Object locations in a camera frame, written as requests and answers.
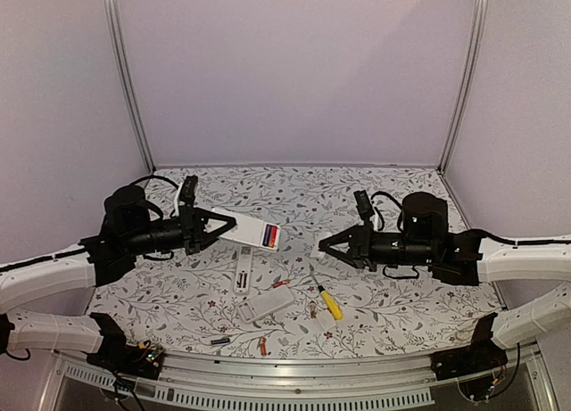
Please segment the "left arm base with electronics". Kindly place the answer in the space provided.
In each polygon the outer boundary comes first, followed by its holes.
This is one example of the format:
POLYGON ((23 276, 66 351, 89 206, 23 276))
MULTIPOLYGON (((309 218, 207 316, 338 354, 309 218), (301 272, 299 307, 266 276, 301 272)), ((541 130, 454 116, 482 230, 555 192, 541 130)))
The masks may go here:
POLYGON ((133 375, 149 380, 159 378, 164 360, 164 348, 161 345, 150 340, 128 343, 125 333, 109 315, 91 313, 89 317, 97 323, 103 339, 96 352, 87 353, 88 364, 113 374, 133 375))

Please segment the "yellow handled screwdriver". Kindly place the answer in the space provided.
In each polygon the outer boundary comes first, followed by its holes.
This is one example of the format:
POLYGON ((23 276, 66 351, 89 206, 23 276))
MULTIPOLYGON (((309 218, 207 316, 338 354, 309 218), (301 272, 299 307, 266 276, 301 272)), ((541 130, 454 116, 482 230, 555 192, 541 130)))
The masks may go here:
POLYGON ((315 284, 318 288, 318 291, 319 291, 319 295, 321 296, 322 300, 327 305, 327 309, 331 313, 334 320, 342 320, 343 319, 342 310, 338 306, 335 299, 331 296, 329 291, 317 279, 313 266, 310 266, 310 276, 311 276, 311 279, 315 282, 315 284))

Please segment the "orange AAA battery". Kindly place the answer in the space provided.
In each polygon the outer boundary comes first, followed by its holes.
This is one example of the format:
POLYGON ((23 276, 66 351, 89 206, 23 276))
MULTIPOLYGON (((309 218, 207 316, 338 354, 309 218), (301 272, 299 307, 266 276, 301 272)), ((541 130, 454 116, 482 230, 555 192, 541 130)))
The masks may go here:
POLYGON ((283 285, 289 285, 290 284, 290 279, 285 279, 282 280, 280 282, 276 282, 272 284, 272 288, 275 289, 277 287, 283 286, 283 285))
POLYGON ((267 352, 267 346, 266 346, 266 338, 265 337, 260 337, 259 340, 259 349, 260 349, 260 354, 262 357, 266 357, 268 352, 267 352))

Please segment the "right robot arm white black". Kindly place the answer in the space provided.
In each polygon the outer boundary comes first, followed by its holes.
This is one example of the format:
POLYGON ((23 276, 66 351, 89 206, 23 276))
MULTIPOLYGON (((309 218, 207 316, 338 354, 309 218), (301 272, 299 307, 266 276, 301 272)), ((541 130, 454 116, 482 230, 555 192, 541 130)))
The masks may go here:
POLYGON ((397 231, 374 223, 377 210, 366 192, 354 194, 361 224, 319 242, 319 250, 370 272, 379 267, 426 267, 444 284, 478 286, 505 280, 557 280, 551 292, 518 308, 491 313, 463 325, 455 337, 461 364, 479 372, 494 360, 496 348, 510 349, 570 320, 570 239, 503 238, 483 229, 452 233, 448 204, 430 193, 406 195, 399 203, 397 231))

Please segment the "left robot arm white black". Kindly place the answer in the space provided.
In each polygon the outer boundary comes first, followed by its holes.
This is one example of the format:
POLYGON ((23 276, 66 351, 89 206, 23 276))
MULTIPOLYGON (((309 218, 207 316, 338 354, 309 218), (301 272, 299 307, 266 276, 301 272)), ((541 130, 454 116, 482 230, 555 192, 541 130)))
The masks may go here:
POLYGON ((194 205, 194 185, 184 185, 178 214, 165 218, 138 185, 126 185, 104 203, 100 233, 51 255, 1 268, 1 351, 67 349, 98 354, 114 370, 132 363, 126 336, 111 316, 27 313, 22 306, 62 292, 119 281, 137 258, 182 249, 192 255, 213 245, 236 220, 194 205))

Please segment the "white remote control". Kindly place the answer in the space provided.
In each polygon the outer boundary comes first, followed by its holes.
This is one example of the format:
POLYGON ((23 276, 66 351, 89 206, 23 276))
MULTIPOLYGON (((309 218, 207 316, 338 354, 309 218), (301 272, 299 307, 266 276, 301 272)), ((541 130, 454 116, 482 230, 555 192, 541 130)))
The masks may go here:
POLYGON ((294 295, 287 286, 279 286, 249 300, 240 302, 236 310, 243 322, 250 324, 294 303, 294 295))

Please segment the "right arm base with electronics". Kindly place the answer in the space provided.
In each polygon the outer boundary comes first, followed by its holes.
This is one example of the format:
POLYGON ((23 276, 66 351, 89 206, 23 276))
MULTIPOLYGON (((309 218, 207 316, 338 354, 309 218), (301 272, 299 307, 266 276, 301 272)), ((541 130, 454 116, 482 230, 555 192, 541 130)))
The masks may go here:
POLYGON ((430 356, 430 367, 438 381, 488 371, 483 377, 459 383, 459 391, 465 399, 475 402, 490 399, 500 383, 500 377, 491 371, 504 369, 508 363, 506 351, 492 342, 492 324, 497 316, 491 313, 479 319, 468 335, 467 345, 437 351, 430 356))

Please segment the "long white remote with buttons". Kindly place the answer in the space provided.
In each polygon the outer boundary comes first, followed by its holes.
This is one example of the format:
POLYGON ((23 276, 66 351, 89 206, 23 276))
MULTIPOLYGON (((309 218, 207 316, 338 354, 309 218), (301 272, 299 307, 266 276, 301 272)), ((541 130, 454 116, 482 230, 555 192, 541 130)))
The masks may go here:
POLYGON ((252 247, 241 246, 237 253, 237 263, 233 291, 236 295, 249 292, 252 272, 252 247))

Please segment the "white small battery cover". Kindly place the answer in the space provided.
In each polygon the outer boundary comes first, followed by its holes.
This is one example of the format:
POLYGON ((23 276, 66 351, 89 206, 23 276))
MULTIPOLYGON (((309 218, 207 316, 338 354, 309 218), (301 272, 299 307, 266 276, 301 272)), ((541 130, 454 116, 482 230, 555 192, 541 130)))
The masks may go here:
POLYGON ((325 253, 323 251, 320 251, 318 248, 314 248, 310 253, 310 257, 312 259, 322 259, 324 255, 325 253))

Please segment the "small white remote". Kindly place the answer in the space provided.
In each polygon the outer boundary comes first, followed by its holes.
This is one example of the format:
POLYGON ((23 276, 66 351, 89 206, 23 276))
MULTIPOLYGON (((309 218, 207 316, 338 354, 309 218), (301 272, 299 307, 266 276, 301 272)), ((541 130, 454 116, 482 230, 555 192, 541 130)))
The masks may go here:
POLYGON ((228 232, 222 234, 220 239, 237 242, 242 245, 259 248, 265 251, 277 251, 281 233, 281 228, 279 225, 221 208, 213 208, 212 211, 223 216, 232 217, 236 220, 236 226, 228 232), (279 228, 277 233, 276 246, 273 249, 263 247, 261 243, 265 225, 267 224, 276 225, 279 228))

